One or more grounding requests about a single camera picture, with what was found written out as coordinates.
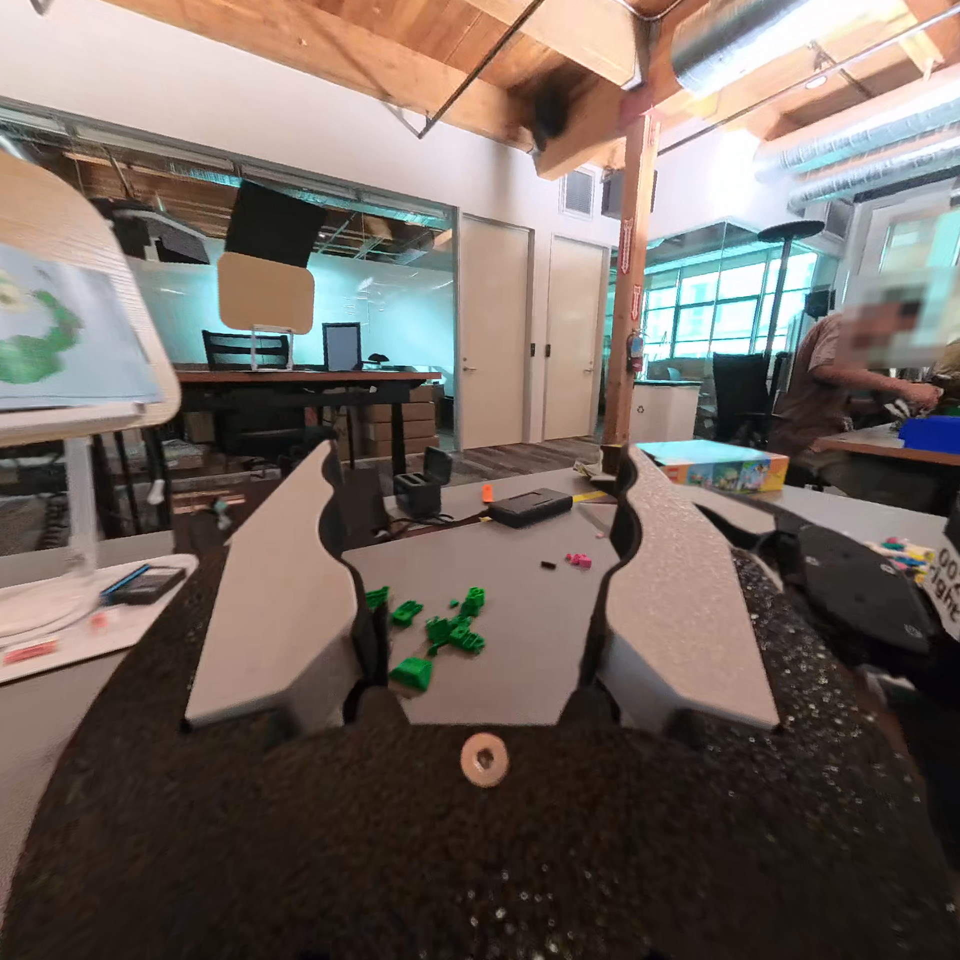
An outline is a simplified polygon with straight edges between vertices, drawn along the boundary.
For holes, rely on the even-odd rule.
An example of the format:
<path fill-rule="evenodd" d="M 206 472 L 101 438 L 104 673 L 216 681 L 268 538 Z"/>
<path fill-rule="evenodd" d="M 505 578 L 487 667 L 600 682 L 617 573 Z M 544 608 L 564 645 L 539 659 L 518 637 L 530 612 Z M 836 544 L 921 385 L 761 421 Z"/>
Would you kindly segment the person's right forearm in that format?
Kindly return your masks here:
<path fill-rule="evenodd" d="M 907 681 L 856 667 L 861 708 L 905 758 L 946 864 L 959 872 L 958 711 L 942 708 Z"/>

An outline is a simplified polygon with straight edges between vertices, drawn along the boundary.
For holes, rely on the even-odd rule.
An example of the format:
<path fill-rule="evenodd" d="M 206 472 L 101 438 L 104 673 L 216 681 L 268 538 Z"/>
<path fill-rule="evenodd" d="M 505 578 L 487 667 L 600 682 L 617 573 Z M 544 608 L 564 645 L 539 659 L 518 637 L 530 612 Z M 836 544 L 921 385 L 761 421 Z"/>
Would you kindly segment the black studio light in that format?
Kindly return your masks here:
<path fill-rule="evenodd" d="M 158 262 L 210 266 L 207 237 L 162 210 L 133 200 L 111 200 L 105 207 L 124 253 L 146 260 L 152 249 Z"/>

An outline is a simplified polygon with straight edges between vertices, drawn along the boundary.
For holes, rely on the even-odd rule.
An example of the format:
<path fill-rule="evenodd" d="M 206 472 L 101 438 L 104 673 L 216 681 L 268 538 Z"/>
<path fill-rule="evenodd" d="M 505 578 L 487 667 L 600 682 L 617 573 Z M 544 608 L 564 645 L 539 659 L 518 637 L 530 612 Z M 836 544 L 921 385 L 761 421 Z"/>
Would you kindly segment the blue storage bin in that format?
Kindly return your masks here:
<path fill-rule="evenodd" d="M 906 450 L 959 455 L 959 426 L 958 415 L 911 417 L 899 428 L 897 438 Z"/>

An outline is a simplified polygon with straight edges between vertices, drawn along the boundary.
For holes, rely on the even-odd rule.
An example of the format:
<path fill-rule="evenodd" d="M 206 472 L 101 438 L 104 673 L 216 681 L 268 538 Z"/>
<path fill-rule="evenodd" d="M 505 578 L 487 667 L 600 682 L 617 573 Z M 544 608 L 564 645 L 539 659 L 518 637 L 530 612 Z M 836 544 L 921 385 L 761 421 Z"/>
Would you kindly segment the black office chair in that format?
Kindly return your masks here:
<path fill-rule="evenodd" d="M 201 332 L 206 368 L 212 370 L 250 370 L 250 333 Z M 324 409 L 277 411 L 268 416 L 244 415 L 242 445 L 238 457 L 261 458 L 271 463 L 297 462 L 318 442 L 337 438 L 337 413 Z M 222 448 L 214 442 L 219 450 Z"/>
<path fill-rule="evenodd" d="M 775 421 L 780 381 L 789 354 L 714 353 L 714 441 L 765 450 Z"/>

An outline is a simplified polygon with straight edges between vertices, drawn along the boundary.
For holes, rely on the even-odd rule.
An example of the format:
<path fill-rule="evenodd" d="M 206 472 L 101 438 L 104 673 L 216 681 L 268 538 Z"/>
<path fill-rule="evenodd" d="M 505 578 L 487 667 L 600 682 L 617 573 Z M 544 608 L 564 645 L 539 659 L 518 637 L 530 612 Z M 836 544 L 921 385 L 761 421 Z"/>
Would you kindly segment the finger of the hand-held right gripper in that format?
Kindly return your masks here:
<path fill-rule="evenodd" d="M 728 542 L 757 557 L 777 557 L 799 534 L 799 517 L 752 494 L 685 487 L 683 494 Z"/>

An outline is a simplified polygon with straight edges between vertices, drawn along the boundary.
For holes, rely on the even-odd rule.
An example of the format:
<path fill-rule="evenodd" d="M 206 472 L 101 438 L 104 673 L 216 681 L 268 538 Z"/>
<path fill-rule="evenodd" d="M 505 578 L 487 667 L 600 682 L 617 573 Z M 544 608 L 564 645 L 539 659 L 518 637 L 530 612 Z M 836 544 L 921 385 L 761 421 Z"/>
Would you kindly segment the toy brick box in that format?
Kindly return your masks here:
<path fill-rule="evenodd" d="M 789 468 L 784 454 L 707 439 L 629 444 L 674 484 L 734 494 L 768 494 L 783 489 Z"/>

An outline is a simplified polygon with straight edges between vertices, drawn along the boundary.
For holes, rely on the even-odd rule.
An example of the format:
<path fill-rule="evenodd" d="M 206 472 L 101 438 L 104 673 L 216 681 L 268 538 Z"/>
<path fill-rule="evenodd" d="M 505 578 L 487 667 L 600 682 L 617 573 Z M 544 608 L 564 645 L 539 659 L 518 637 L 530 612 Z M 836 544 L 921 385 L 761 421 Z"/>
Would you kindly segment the black charging dock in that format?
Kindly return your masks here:
<path fill-rule="evenodd" d="M 428 446 L 423 452 L 420 471 L 392 477 L 392 492 L 397 508 L 406 519 L 416 522 L 444 521 L 443 489 L 450 484 L 452 459 L 449 452 Z"/>

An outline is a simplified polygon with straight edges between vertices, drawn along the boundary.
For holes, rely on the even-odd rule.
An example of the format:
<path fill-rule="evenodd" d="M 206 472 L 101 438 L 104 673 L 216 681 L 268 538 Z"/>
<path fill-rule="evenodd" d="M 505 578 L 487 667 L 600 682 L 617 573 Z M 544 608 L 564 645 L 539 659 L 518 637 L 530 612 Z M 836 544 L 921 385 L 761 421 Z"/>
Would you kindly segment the pile of colourful toy bricks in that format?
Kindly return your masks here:
<path fill-rule="evenodd" d="M 932 548 L 903 537 L 889 536 L 880 541 L 865 541 L 865 546 L 884 557 L 917 586 L 924 584 L 935 561 L 935 551 Z"/>

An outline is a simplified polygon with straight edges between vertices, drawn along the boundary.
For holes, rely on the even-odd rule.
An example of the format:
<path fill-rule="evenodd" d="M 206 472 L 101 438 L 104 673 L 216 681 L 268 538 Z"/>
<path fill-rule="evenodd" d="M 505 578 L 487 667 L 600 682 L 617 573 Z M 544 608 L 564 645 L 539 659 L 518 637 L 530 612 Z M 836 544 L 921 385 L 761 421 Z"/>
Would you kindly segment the wooden table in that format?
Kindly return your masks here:
<path fill-rule="evenodd" d="M 918 454 L 892 426 L 818 438 L 807 451 L 810 470 L 848 498 L 946 518 L 958 498 L 958 456 Z"/>

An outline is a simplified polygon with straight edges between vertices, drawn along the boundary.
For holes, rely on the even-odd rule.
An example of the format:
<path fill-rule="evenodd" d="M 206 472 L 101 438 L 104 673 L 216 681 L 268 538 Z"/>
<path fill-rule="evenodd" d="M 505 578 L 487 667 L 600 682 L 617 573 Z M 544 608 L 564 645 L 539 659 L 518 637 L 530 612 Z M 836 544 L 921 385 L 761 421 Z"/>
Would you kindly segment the beige door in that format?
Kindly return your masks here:
<path fill-rule="evenodd" d="M 530 414 L 533 233 L 459 215 L 457 425 L 463 450 L 524 441 Z"/>
<path fill-rule="evenodd" d="M 547 299 L 543 437 L 594 432 L 599 396 L 610 251 L 556 236 Z"/>

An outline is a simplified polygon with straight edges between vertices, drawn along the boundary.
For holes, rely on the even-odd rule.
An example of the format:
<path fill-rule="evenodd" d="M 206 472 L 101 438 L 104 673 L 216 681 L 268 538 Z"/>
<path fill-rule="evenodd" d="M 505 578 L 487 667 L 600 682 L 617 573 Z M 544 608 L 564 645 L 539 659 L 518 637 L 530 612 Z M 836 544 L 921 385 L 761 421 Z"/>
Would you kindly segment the white recycling bin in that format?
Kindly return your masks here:
<path fill-rule="evenodd" d="M 692 440 L 700 390 L 696 381 L 638 379 L 630 407 L 630 442 Z"/>

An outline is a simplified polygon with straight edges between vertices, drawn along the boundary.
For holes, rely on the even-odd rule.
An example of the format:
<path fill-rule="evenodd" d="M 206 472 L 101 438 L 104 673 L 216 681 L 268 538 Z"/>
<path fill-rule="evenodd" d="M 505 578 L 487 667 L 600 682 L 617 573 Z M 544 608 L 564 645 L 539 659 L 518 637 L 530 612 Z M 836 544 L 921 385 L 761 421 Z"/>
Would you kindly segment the white wall vent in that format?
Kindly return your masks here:
<path fill-rule="evenodd" d="M 589 167 L 566 174 L 559 188 L 559 213 L 582 221 L 594 219 L 596 174 Z"/>

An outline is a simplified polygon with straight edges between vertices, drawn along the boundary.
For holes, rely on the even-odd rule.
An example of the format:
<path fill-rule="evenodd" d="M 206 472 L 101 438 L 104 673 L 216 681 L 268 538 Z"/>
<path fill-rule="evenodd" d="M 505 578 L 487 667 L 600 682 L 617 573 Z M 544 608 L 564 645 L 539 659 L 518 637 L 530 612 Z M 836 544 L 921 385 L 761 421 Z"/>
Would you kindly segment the silver ventilation duct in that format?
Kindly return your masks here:
<path fill-rule="evenodd" d="M 789 210 L 903 186 L 959 163 L 959 66 L 760 144 L 752 170 Z"/>
<path fill-rule="evenodd" d="M 678 83 L 704 98 L 810 46 L 822 72 L 834 65 L 822 39 L 863 19 L 906 28 L 910 16 L 906 2 L 708 2 L 674 30 L 670 64 Z"/>

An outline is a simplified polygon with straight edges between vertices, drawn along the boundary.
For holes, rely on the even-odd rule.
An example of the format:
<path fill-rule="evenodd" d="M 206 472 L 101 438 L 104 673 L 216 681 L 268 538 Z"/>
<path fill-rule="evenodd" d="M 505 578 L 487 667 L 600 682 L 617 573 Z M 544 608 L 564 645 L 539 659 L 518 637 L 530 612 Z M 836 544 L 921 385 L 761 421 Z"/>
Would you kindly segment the glass office partition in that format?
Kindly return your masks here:
<path fill-rule="evenodd" d="M 363 356 L 411 366 L 453 386 L 454 215 L 432 201 L 203 146 L 187 145 L 23 104 L 2 102 L 2 146 L 24 155 L 90 201 L 134 201 L 203 233 L 210 266 L 128 256 L 171 363 L 207 364 L 202 331 L 227 332 L 216 265 L 243 180 L 327 210 L 309 258 L 314 325 L 294 340 L 297 366 L 325 365 L 323 323 L 362 325 Z"/>

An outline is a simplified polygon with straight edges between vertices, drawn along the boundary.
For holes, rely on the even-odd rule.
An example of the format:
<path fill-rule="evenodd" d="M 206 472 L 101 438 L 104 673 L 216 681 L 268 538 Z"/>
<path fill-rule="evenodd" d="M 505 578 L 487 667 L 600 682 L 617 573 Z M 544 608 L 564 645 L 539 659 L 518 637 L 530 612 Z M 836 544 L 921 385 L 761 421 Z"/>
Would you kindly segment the black acoustic panel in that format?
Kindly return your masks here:
<path fill-rule="evenodd" d="M 307 268 L 328 210 L 243 179 L 234 198 L 224 251 Z"/>

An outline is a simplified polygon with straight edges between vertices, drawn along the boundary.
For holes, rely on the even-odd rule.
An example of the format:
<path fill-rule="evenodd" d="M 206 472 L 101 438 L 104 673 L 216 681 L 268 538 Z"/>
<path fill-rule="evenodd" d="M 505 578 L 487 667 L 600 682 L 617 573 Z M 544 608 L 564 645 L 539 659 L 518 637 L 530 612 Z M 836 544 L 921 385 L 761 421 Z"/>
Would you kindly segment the black ceiling speaker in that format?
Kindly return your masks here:
<path fill-rule="evenodd" d="M 550 142 L 569 126 L 570 90 L 555 78 L 545 78 L 534 90 L 531 101 L 531 132 L 534 150 L 543 153 Z"/>

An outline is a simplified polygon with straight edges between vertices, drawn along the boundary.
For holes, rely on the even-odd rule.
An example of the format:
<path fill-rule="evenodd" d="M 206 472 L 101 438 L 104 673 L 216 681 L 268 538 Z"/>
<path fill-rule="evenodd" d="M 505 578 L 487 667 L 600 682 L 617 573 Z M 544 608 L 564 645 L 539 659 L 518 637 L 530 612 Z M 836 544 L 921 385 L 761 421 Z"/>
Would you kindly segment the small dark screen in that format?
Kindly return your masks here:
<path fill-rule="evenodd" d="M 358 321 L 321 325 L 323 364 L 329 373 L 356 373 L 364 367 L 362 324 Z"/>

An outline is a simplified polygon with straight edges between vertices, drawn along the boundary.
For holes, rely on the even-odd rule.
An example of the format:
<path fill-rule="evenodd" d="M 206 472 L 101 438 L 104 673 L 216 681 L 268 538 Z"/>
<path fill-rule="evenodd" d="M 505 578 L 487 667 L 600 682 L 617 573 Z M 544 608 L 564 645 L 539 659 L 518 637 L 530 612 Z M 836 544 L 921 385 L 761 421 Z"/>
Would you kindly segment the instruction booklet on stand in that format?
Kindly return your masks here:
<path fill-rule="evenodd" d="M 39 258 L 97 270 L 113 281 L 147 354 L 162 398 L 95 406 L 1 410 L 4 448 L 161 426 L 181 405 L 181 389 L 126 256 L 108 222 L 79 192 L 54 174 L 6 153 L 1 160 L 1 245 Z"/>

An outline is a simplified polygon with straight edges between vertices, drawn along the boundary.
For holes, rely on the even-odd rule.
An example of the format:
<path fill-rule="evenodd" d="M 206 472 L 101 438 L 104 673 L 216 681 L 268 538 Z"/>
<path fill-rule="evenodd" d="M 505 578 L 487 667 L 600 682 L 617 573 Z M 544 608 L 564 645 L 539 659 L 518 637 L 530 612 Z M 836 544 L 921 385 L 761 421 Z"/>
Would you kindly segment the metal ceiling rod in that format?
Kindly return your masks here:
<path fill-rule="evenodd" d="M 411 127 L 417 141 L 424 141 L 442 124 L 459 127 L 460 122 L 452 114 L 459 109 L 461 102 L 471 89 L 480 82 L 483 74 L 496 61 L 499 55 L 524 32 L 535 14 L 545 6 L 545 1 L 531 2 L 469 2 L 476 11 L 491 20 L 504 24 L 504 29 L 496 40 L 482 54 L 475 65 L 459 81 L 458 85 L 447 96 L 442 104 L 433 113 L 427 113 L 421 128 Z M 474 116 L 469 116 L 470 123 L 464 128 L 480 137 L 494 142 L 517 143 L 522 129 L 521 112 L 511 99 L 511 94 L 495 86 L 493 105 L 486 106 L 488 113 L 482 112 L 479 126 L 476 126 Z"/>

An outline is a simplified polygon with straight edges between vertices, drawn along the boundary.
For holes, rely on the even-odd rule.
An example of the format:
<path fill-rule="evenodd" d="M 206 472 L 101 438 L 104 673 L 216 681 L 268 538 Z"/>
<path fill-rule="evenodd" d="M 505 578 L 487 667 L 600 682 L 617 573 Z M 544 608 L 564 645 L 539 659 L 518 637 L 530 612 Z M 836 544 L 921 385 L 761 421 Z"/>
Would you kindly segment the group of green toy bricks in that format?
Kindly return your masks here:
<path fill-rule="evenodd" d="M 375 637 L 386 642 L 383 678 L 403 691 L 421 694 L 429 689 L 442 651 L 476 657 L 486 648 L 485 637 L 474 627 L 487 601 L 482 586 L 471 586 L 462 599 L 449 601 L 445 613 L 429 617 L 425 604 L 416 599 L 393 604 L 387 585 L 366 591 L 365 600 Z"/>

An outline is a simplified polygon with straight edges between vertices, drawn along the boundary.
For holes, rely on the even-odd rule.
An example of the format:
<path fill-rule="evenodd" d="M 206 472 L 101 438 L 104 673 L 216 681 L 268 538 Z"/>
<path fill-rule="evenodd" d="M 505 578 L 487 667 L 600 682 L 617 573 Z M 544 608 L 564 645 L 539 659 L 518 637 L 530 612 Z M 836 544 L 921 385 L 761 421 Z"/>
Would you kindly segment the black labelled panel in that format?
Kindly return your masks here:
<path fill-rule="evenodd" d="M 278 469 L 199 477 L 190 489 L 172 493 L 172 530 L 177 553 L 201 556 L 225 546 L 246 520 L 282 485 Z M 341 512 L 347 549 L 374 544 L 391 523 L 374 467 L 348 469 Z"/>

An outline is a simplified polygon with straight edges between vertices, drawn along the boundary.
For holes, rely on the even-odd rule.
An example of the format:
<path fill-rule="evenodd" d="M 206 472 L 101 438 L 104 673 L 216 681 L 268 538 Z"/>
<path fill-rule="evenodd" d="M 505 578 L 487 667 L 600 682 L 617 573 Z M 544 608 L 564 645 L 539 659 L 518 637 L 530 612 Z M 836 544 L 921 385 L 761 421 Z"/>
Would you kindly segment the grey desk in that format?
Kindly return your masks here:
<path fill-rule="evenodd" d="M 754 493 L 784 509 L 858 542 L 896 535 L 932 548 L 944 517 L 846 498 L 832 488 L 816 492 L 786 486 Z M 486 590 L 476 631 L 488 649 L 478 667 L 440 669 L 436 691 L 414 718 L 440 723 L 505 720 L 508 725 L 555 718 L 574 682 L 590 614 L 604 574 L 616 561 L 605 539 L 613 522 L 609 506 L 581 505 L 563 517 L 521 530 L 497 522 L 432 529 L 423 536 L 348 552 L 368 588 L 390 585 L 390 601 L 415 599 L 426 618 L 445 614 L 451 599 L 468 588 Z M 584 551 L 593 569 L 571 570 L 568 551 Z M 557 564 L 556 570 L 540 561 Z M 90 706 L 128 654 L 2 685 L 2 924 L 18 861 L 57 762 Z"/>

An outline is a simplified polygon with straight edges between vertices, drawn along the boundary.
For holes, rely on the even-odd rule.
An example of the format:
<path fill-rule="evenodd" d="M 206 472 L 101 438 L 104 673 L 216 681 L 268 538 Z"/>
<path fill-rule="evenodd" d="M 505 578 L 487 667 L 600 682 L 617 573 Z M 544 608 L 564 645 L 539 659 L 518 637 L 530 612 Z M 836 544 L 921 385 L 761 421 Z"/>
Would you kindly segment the wooden post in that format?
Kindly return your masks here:
<path fill-rule="evenodd" d="M 613 322 L 606 373 L 604 446 L 622 446 L 629 441 L 631 403 L 637 378 L 633 346 L 640 335 L 642 320 L 649 221 L 661 128 L 659 115 L 648 110 L 631 125 L 626 136 Z"/>

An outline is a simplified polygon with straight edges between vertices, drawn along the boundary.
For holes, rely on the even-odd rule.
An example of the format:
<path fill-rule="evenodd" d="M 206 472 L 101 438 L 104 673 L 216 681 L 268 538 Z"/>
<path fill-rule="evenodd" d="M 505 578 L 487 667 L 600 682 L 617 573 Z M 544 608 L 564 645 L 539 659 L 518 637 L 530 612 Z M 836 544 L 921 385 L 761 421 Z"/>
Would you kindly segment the long wooden desk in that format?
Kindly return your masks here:
<path fill-rule="evenodd" d="M 293 370 L 254 372 L 247 368 L 176 367 L 180 390 L 179 414 L 210 414 L 216 444 L 240 455 L 242 420 L 254 414 L 325 408 L 339 410 L 386 406 L 390 412 L 390 465 L 393 475 L 408 471 L 403 406 L 414 389 L 440 379 L 437 371 L 414 366 L 378 366 L 351 372 L 296 366 Z"/>

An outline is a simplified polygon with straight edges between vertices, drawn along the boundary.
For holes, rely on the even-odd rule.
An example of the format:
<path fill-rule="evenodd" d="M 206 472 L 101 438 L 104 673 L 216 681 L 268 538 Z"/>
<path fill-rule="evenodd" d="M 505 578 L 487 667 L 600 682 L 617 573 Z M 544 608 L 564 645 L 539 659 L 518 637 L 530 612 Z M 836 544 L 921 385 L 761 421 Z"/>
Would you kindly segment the open instruction booklet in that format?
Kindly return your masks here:
<path fill-rule="evenodd" d="M 1 245 L 1 409 L 159 402 L 113 280 Z"/>

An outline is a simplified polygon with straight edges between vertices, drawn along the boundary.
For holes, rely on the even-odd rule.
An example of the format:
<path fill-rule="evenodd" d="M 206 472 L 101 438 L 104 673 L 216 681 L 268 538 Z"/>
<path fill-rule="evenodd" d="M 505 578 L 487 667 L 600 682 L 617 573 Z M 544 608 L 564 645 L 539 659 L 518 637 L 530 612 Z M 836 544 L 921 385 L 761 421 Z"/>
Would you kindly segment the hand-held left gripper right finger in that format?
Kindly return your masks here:
<path fill-rule="evenodd" d="M 578 686 L 621 726 L 660 735 L 684 712 L 762 732 L 780 717 L 731 546 L 646 453 L 620 456 L 602 577 Z"/>

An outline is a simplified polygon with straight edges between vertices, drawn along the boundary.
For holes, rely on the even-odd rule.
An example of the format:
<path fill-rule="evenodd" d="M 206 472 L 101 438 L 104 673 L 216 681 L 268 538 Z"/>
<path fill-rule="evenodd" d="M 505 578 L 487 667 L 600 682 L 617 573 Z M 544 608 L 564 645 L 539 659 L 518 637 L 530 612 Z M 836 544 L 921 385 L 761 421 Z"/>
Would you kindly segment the black floor lamp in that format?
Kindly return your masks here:
<path fill-rule="evenodd" d="M 789 258 L 791 257 L 794 242 L 810 239 L 811 237 L 821 234 L 825 226 L 826 224 L 822 220 L 795 220 L 767 227 L 757 234 L 758 241 L 769 244 L 778 242 L 781 246 L 771 317 L 767 328 L 764 348 L 764 358 L 768 365 L 774 353 L 774 342 L 777 336 L 779 316 L 786 289 Z"/>

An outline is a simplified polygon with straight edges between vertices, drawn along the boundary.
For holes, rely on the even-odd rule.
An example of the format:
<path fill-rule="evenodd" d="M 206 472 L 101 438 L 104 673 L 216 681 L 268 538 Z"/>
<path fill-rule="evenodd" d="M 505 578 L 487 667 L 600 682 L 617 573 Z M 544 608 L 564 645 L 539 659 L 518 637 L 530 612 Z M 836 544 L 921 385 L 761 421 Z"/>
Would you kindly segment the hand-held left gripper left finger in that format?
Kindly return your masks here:
<path fill-rule="evenodd" d="M 344 557 L 344 480 L 325 439 L 226 548 L 188 701 L 189 731 L 272 714 L 295 734 L 360 720 L 388 684 L 384 606 Z"/>

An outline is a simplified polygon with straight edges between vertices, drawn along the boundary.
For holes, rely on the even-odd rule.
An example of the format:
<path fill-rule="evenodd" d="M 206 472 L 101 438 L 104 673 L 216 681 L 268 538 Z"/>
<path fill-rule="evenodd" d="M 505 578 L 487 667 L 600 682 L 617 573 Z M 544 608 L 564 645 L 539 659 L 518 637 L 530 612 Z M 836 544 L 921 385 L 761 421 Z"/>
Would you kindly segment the black rounded object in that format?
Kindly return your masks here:
<path fill-rule="evenodd" d="M 573 494 L 550 488 L 539 488 L 492 502 L 486 516 L 511 530 L 561 517 L 572 510 Z"/>

